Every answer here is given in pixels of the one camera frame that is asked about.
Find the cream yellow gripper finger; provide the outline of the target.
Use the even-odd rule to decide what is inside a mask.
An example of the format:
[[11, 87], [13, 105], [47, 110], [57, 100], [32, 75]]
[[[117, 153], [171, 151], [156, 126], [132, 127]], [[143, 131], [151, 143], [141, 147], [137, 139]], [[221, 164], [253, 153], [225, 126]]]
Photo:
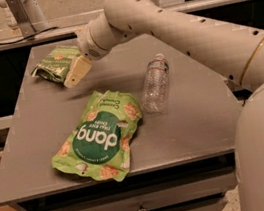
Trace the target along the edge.
[[70, 70], [67, 72], [64, 85], [68, 88], [77, 86], [91, 68], [92, 61], [88, 57], [84, 55], [76, 57], [71, 63]]

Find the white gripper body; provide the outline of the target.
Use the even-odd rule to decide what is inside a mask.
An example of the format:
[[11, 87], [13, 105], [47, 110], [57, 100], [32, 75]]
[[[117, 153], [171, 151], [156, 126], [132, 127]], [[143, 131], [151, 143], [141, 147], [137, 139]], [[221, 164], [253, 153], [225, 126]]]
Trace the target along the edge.
[[108, 55], [108, 50], [100, 48], [99, 45], [94, 42], [89, 26], [85, 25], [83, 27], [79, 27], [75, 33], [78, 48], [82, 55], [86, 56], [90, 60], [99, 60]]

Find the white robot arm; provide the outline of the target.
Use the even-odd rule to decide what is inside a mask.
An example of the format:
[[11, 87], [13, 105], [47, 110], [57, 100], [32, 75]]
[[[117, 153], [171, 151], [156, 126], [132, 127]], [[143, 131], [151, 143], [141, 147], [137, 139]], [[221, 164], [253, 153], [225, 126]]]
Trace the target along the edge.
[[162, 9], [150, 0], [104, 0], [103, 7], [76, 30], [87, 58], [99, 60], [145, 33], [252, 92], [236, 125], [236, 174], [241, 211], [264, 211], [264, 30]]

